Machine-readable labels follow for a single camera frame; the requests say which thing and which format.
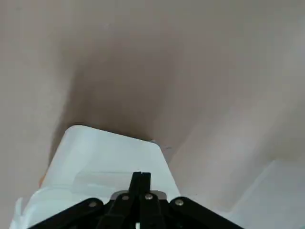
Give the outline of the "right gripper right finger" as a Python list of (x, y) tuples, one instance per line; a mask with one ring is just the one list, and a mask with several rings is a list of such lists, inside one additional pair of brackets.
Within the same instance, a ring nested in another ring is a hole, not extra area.
[(238, 229), (240, 226), (186, 197), (171, 201), (150, 189), (151, 174), (141, 174), (142, 229)]

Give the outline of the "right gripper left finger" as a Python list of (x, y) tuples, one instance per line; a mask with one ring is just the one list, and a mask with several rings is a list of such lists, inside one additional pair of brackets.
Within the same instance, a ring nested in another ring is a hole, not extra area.
[(140, 198), (142, 172), (134, 172), (126, 191), (104, 204), (97, 198), (86, 199), (32, 229), (141, 229)]

